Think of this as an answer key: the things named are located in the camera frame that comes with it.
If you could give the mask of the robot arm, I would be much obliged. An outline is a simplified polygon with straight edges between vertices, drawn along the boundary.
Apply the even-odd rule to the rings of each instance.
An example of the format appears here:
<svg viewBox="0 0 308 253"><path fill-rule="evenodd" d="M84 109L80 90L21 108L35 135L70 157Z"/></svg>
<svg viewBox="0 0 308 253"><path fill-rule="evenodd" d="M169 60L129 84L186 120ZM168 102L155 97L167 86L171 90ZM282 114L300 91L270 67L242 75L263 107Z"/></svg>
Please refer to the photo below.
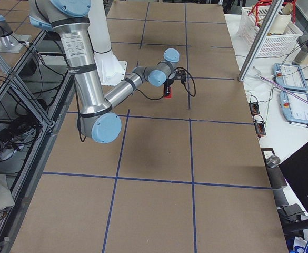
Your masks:
<svg viewBox="0 0 308 253"><path fill-rule="evenodd" d="M30 1L29 18L33 26L60 36L81 103L77 128L95 142L110 143L118 137L122 123L112 110L144 82L159 87L176 75L180 54L169 48L156 66L135 68L104 93L103 71L122 67L112 52L102 1Z"/></svg>

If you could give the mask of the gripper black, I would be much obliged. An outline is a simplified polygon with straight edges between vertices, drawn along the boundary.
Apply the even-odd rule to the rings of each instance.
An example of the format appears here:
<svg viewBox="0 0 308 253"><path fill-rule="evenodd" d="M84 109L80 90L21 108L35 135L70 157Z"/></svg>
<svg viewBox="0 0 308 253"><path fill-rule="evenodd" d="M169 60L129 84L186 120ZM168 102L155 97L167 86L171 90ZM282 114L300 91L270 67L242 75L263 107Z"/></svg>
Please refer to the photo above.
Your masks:
<svg viewBox="0 0 308 253"><path fill-rule="evenodd" d="M174 80L166 80L164 82L164 95L168 95L168 89L170 90L170 93L172 93L171 85L174 83Z"/></svg>

